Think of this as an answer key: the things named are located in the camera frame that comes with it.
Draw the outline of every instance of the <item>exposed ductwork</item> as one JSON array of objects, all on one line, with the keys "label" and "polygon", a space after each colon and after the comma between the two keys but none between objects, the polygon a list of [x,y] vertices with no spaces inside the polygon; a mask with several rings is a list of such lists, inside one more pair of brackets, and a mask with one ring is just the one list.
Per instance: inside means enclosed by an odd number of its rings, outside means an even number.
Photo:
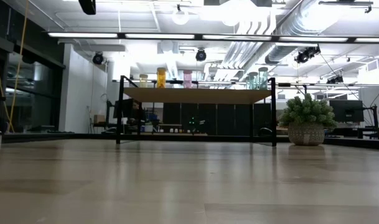
[{"label": "exposed ductwork", "polygon": [[[319,0],[303,0],[287,19],[275,30],[275,35],[319,35],[342,15],[342,7],[319,5]],[[256,56],[248,61],[245,73],[256,70],[254,63],[278,64],[296,50],[293,46],[263,43]]]}]

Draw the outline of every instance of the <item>shelf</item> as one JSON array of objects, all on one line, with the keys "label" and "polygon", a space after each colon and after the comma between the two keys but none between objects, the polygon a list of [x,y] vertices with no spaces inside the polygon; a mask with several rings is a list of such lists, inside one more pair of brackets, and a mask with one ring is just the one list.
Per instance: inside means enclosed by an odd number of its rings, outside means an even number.
[{"label": "shelf", "polygon": [[188,88],[124,88],[124,94],[140,102],[248,105],[271,96],[271,91]]}]

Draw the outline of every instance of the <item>white wall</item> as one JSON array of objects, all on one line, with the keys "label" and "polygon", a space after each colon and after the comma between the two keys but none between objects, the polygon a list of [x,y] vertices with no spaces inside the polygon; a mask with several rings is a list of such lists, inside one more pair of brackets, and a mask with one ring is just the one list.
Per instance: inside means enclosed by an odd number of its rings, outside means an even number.
[{"label": "white wall", "polygon": [[106,93],[107,74],[74,51],[71,44],[65,45],[63,63],[66,69],[63,71],[59,130],[87,133],[90,116],[106,113],[106,102],[101,95]]}]

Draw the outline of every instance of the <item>cardboard box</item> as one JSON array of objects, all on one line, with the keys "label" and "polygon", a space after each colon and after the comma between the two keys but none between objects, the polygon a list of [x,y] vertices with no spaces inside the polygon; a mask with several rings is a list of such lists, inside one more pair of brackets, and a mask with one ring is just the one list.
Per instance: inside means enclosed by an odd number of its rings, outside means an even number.
[{"label": "cardboard box", "polygon": [[104,123],[105,122],[105,116],[96,114],[94,115],[94,124]]}]

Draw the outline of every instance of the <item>security camera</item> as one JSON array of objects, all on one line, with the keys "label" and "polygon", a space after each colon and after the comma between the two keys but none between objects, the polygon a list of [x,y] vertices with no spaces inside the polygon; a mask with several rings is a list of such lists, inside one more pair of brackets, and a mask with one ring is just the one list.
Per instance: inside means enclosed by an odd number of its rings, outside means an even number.
[{"label": "security camera", "polygon": [[203,62],[204,60],[206,60],[206,52],[204,49],[198,49],[196,53],[196,61]]},{"label": "security camera", "polygon": [[102,65],[102,63],[104,62],[104,58],[102,55],[103,55],[102,52],[95,53],[95,56],[92,58],[92,62],[95,65]]}]

